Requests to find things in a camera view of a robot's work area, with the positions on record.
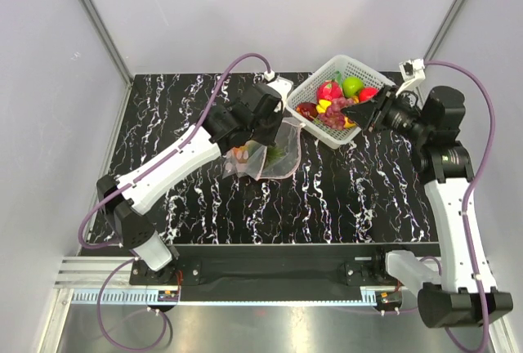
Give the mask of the orange toy pineapple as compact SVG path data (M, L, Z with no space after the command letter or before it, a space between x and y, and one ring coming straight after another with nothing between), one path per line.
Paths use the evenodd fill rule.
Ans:
M238 163L261 166L265 168L283 158L284 150L275 145L260 145L256 142L247 143L233 149L233 155Z

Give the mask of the clear pink-dotted zip bag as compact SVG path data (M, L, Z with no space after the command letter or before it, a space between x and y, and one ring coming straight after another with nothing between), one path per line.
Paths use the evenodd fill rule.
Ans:
M291 177L302 158L301 134L305 124L284 118L273 145L249 141L226 154L223 177L251 177L259 180L283 180Z

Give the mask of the dark red plum toy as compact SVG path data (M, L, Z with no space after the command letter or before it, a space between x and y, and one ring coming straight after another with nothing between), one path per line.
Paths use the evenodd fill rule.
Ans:
M313 121L317 115L318 111L316 109L316 104L310 102L303 102L296 107L296 111L305 119Z

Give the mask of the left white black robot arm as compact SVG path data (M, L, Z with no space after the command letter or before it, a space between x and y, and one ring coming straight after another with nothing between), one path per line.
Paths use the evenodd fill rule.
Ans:
M139 168L97 183L101 214L124 248L148 266L158 284L176 276L176 254L160 238L146 214L174 185L206 163L250 140L271 145L282 123L293 84L284 78L256 83L227 104L205 108L180 139Z

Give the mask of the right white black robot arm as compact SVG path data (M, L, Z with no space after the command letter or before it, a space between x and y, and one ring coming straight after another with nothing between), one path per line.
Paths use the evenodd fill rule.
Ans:
M363 130L392 130L412 144L412 164L436 223L441 271L429 269L410 251L395 250L371 264L371 275L384 285L397 279L410 290L428 328L481 326L485 316L494 322L512 311L513 300L498 290L489 269L467 191L478 174L457 139L465 97L452 87L438 86L418 108L410 95L384 86L372 99L342 112Z

